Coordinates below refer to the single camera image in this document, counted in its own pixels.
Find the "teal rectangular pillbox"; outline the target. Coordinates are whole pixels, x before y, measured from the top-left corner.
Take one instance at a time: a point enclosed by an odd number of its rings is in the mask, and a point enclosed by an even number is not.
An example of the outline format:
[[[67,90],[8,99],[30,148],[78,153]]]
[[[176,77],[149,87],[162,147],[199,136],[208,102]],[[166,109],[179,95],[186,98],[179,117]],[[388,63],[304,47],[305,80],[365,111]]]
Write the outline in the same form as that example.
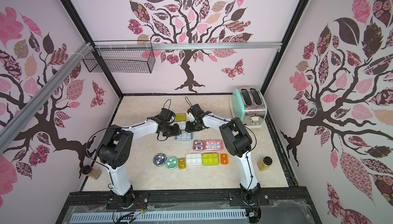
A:
[[[180,135],[175,136],[176,141],[192,141],[193,133],[183,131]]]

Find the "magenta small pillbox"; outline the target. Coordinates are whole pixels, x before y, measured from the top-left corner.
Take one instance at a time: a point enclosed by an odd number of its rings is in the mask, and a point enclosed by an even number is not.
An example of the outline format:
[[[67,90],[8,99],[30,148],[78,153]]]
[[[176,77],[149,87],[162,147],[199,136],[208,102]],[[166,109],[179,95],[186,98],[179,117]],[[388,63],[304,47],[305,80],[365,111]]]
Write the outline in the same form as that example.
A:
[[[193,151],[203,151],[205,148],[204,140],[194,140],[193,141]]]

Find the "pink rectangular pillbox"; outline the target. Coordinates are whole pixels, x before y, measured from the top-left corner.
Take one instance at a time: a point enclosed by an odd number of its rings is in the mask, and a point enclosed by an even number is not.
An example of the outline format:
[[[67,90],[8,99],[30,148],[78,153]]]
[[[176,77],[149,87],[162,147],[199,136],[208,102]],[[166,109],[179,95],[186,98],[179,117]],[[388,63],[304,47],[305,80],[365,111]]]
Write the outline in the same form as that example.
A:
[[[204,150],[206,151],[216,151],[223,149],[223,141],[222,140],[205,140],[204,141]]]

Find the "navy round pillbox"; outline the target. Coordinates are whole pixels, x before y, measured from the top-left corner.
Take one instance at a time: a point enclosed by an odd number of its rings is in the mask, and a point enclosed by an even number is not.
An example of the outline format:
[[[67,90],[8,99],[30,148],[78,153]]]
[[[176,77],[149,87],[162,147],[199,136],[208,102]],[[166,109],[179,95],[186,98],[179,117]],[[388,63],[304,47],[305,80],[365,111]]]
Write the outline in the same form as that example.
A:
[[[158,153],[158,154],[156,154],[156,155],[154,156],[153,164],[154,164],[155,166],[157,166],[157,167],[164,166],[164,165],[165,165],[165,162],[166,162],[166,159],[167,159],[167,157],[166,157],[165,154],[163,154],[163,153]]]

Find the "green round pillbox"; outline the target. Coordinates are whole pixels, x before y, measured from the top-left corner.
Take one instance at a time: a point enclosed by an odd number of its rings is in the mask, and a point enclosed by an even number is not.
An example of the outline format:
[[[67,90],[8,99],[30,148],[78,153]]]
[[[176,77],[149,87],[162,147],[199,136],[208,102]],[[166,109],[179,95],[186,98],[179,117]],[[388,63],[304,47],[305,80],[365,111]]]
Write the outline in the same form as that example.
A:
[[[178,167],[178,158],[175,156],[170,156],[166,159],[165,166],[169,170],[176,169]]]

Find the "white square pillbox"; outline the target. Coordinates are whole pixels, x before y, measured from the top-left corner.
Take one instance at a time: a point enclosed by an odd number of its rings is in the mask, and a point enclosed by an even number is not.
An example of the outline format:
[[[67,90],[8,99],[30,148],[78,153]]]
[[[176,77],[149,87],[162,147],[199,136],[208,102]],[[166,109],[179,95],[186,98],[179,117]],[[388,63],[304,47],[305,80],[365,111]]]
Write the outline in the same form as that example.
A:
[[[200,153],[188,153],[185,158],[188,167],[202,165],[202,155]]]

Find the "lime green square pillbox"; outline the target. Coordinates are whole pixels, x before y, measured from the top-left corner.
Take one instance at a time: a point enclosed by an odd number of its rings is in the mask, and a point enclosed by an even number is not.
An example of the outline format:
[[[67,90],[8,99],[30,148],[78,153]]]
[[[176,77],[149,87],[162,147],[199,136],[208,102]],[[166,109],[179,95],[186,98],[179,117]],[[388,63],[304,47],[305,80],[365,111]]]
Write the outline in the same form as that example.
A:
[[[216,166],[220,163],[219,155],[217,153],[204,153],[202,154],[203,166]]]

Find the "yellow small pillbox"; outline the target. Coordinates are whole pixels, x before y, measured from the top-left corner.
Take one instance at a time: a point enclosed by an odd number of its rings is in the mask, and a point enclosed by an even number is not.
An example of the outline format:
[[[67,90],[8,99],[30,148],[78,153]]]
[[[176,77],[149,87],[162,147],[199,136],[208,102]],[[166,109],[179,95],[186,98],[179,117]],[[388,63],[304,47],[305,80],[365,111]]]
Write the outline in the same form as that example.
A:
[[[186,158],[184,158],[184,157],[178,158],[178,168],[180,170],[186,168]]]

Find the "orange two-cell pillbox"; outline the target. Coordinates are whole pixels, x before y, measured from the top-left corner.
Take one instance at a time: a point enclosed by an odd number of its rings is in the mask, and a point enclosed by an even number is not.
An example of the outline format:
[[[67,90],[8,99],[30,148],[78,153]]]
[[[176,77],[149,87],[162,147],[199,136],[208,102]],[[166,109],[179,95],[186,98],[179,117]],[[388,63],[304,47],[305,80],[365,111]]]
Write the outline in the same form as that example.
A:
[[[226,153],[220,154],[221,165],[228,165],[228,155]]]

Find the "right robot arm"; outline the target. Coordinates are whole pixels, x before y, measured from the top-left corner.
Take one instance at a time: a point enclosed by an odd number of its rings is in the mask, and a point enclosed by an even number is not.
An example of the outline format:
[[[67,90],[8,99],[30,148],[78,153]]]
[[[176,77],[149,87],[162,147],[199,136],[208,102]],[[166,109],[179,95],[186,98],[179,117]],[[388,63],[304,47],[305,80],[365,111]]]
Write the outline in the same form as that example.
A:
[[[237,117],[221,118],[210,111],[203,111],[199,104],[191,106],[186,114],[189,119],[186,122],[186,132],[198,132],[211,128],[221,133],[226,150],[236,158],[243,193],[249,198],[259,195],[261,185],[251,160],[252,138],[242,121]]]

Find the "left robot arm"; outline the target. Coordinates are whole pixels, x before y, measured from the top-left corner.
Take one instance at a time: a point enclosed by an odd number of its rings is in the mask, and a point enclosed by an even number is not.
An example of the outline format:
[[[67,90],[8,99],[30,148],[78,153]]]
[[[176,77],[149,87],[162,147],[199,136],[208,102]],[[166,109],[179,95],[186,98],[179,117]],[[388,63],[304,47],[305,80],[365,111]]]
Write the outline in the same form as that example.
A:
[[[161,112],[145,121],[130,126],[112,125],[106,129],[104,137],[97,148],[97,157],[107,169],[112,184],[112,192],[125,201],[131,198],[132,185],[125,168],[133,140],[152,134],[174,137],[181,134],[179,125],[175,124],[173,111],[162,108]]]

